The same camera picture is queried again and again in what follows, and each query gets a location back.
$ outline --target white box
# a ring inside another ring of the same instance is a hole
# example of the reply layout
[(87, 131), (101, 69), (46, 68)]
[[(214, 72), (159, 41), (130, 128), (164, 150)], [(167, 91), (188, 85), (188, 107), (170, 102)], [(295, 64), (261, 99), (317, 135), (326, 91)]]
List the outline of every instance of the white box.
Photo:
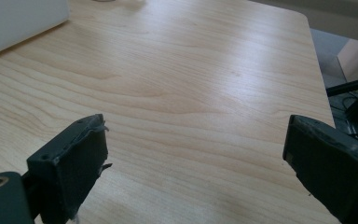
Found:
[(350, 39), (337, 57), (347, 81), (358, 80), (358, 40)]
[(68, 17), (67, 0), (0, 0), (0, 50), (42, 33)]

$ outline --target gray floor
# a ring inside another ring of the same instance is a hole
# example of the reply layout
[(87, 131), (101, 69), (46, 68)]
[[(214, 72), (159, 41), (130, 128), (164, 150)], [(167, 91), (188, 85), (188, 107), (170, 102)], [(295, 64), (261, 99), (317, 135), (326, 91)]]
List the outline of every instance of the gray floor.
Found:
[[(346, 83), (337, 55), (348, 42), (348, 38), (311, 30), (313, 43), (326, 88)], [(348, 92), (329, 97), (336, 128), (358, 139), (358, 124), (346, 121), (345, 110), (358, 98), (358, 92)]]
[(312, 34), (325, 87), (346, 83), (337, 56), (349, 39), (312, 29), (310, 33)]

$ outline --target wooden table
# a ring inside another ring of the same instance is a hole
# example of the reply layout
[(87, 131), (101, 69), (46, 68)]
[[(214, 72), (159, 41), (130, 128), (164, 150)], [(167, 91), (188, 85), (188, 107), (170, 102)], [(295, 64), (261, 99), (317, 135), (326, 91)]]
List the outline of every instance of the wooden table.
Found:
[(0, 172), (103, 113), (80, 223), (337, 223), (282, 160), (287, 122), (333, 124), (307, 19), (253, 2), (71, 0), (0, 53)]

